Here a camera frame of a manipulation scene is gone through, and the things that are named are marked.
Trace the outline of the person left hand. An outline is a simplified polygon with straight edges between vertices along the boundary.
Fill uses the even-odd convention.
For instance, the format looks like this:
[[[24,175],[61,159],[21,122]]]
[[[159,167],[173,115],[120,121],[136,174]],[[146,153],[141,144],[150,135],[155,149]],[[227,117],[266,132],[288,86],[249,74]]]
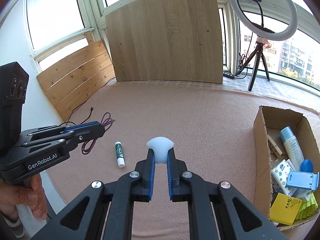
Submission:
[[[7,184],[1,179],[1,213],[11,222],[18,220],[17,205],[29,206],[34,217],[47,218],[47,203],[40,174],[31,177],[30,189]]]

